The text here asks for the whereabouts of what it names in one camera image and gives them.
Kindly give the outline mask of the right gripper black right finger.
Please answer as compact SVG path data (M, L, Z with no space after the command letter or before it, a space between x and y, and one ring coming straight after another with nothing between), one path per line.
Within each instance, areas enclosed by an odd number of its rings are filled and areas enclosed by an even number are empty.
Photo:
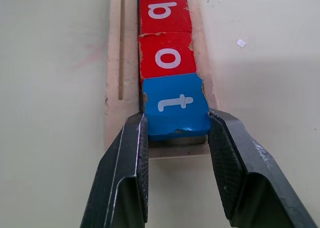
M229 113L210 109L211 160L231 227L316 227L275 159Z

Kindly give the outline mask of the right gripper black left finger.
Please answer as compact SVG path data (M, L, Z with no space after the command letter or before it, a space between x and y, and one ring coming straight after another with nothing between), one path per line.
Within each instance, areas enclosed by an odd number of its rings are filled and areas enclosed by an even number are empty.
M148 221L148 121L126 119L97 167L81 227L145 227Z

